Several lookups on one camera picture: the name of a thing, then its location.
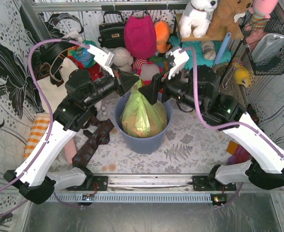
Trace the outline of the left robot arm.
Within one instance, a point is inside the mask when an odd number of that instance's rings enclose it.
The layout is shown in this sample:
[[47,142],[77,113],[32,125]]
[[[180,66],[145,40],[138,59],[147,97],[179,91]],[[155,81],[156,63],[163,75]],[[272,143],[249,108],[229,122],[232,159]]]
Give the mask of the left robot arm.
[[65,83],[67,96],[55,110],[45,135],[29,157],[16,170],[8,170],[4,179],[14,181],[13,186],[27,200],[42,204],[58,190],[95,186],[93,173],[86,167],[89,152],[73,161],[73,168],[50,173],[48,170],[67,142],[96,117],[95,104],[113,92],[123,96],[140,78],[121,70],[106,72],[93,81],[89,71],[77,69]]

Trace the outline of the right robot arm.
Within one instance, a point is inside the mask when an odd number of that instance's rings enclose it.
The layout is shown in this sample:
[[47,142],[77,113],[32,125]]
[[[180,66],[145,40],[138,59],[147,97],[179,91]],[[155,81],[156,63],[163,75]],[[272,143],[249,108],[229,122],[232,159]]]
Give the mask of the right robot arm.
[[210,67],[197,66],[192,74],[188,83],[156,74],[139,92],[154,104],[158,91],[163,90],[163,102],[173,98],[193,108],[205,127],[229,135],[251,155],[238,164],[215,165],[201,184],[194,181],[194,187],[222,190],[237,182],[250,182],[265,190],[284,187],[284,150],[265,135],[234,97],[219,92],[219,79]]

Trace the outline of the green plastic trash bag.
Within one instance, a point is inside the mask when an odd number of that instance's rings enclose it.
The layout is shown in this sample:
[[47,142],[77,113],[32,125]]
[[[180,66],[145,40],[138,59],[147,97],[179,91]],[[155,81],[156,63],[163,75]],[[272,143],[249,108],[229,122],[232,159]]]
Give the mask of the green plastic trash bag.
[[142,87],[138,80],[130,91],[129,99],[120,116],[122,129],[129,136],[149,138],[161,133],[168,124],[167,110],[160,101],[151,105],[139,92]]

